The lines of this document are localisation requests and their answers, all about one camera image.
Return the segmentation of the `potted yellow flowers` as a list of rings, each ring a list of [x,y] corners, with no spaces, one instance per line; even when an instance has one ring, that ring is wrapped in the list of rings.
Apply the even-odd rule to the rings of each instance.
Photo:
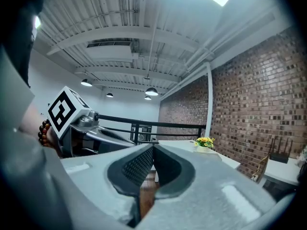
[[[198,152],[207,152],[209,149],[213,148],[214,138],[210,137],[200,137],[195,141],[195,146]]]

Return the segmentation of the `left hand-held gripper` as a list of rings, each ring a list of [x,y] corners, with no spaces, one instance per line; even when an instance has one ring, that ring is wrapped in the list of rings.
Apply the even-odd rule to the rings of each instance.
[[[99,113],[65,86],[48,106],[56,147],[64,158],[89,156],[134,147],[136,144],[99,125]]]

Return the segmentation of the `white vertical pipe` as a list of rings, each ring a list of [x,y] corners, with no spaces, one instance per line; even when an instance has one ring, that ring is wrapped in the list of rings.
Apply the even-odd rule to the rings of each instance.
[[[210,63],[207,63],[207,78],[208,78],[208,111],[207,111],[207,122],[205,130],[206,137],[210,135],[212,113],[213,113],[213,80],[212,80],[212,70]]]

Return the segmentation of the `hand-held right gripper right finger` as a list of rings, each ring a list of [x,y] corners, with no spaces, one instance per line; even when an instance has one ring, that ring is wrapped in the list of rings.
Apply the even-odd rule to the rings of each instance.
[[[241,230],[275,206],[269,193],[226,163],[163,147],[188,160],[195,177],[178,197],[156,200],[141,230]]]

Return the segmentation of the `person's left forearm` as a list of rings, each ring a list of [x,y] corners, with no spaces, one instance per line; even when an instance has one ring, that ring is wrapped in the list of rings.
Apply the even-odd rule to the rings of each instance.
[[[33,103],[27,108],[19,129],[33,136],[42,146],[54,149],[57,155],[62,158],[59,141],[53,127],[48,119],[44,119]]]

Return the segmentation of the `crumpled white paper pile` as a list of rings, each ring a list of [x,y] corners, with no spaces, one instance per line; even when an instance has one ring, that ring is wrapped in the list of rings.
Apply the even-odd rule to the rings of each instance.
[[[300,155],[297,157],[298,163],[304,163],[307,161],[307,145],[303,148]]]

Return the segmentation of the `white side table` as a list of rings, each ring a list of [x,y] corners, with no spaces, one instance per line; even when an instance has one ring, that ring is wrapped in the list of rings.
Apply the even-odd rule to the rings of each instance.
[[[300,168],[297,166],[296,159],[288,159],[287,163],[282,163],[268,159],[266,168],[259,186],[269,191],[278,189],[281,191],[297,189],[297,180]]]

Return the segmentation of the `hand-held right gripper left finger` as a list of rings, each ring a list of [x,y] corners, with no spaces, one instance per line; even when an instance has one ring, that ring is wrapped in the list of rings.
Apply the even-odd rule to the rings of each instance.
[[[122,195],[108,178],[109,167],[116,161],[139,152],[147,144],[110,153],[62,159],[61,163],[78,189],[99,210],[124,224],[137,225],[154,205],[153,156],[147,151],[132,165],[112,171],[115,179],[127,186],[133,183],[136,195]]]

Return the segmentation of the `white square table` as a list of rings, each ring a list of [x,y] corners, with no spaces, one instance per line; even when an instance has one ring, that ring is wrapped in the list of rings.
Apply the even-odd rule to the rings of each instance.
[[[233,169],[237,169],[240,166],[240,163],[228,158],[210,148],[205,148],[205,147],[201,147],[201,146],[196,146],[195,145],[195,141],[193,140],[159,140],[158,143],[160,145],[165,145],[165,146],[170,146],[173,148],[178,148],[178,149],[182,149],[182,150],[186,150],[186,151],[190,151],[190,152],[194,152],[197,153],[199,155],[215,155],[215,156],[219,156],[219,158],[221,159],[222,162],[224,162],[225,164],[227,164],[228,166],[230,166]]]

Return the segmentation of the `white ceiling air conditioner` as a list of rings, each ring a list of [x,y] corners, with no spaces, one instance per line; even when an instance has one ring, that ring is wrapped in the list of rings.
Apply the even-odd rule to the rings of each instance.
[[[133,52],[131,44],[131,41],[94,42],[85,51],[92,59],[132,63],[139,59],[139,53]]]

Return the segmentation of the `black router with antennas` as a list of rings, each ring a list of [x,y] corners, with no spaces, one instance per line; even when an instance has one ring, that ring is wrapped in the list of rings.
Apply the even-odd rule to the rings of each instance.
[[[269,149],[269,159],[276,162],[287,164],[292,151],[293,141],[287,138],[283,140],[282,137],[274,137],[271,141]]]

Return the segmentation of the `black metal railing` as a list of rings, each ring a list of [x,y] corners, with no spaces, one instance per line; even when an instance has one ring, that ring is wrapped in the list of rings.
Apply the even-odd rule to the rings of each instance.
[[[129,133],[130,139],[135,144],[158,144],[158,141],[151,141],[151,136],[172,136],[172,137],[201,137],[202,130],[206,130],[206,125],[191,125],[191,124],[175,124],[175,123],[163,123],[163,122],[150,122],[150,121],[142,121],[136,119],[128,119],[121,118],[115,116],[108,115],[99,115],[99,119],[131,124],[130,130],[118,129],[118,128],[110,128],[109,130],[118,131],[122,133]],[[180,128],[180,129],[197,129],[197,134],[163,134],[163,133],[152,133],[152,127],[167,127],[167,128]]]

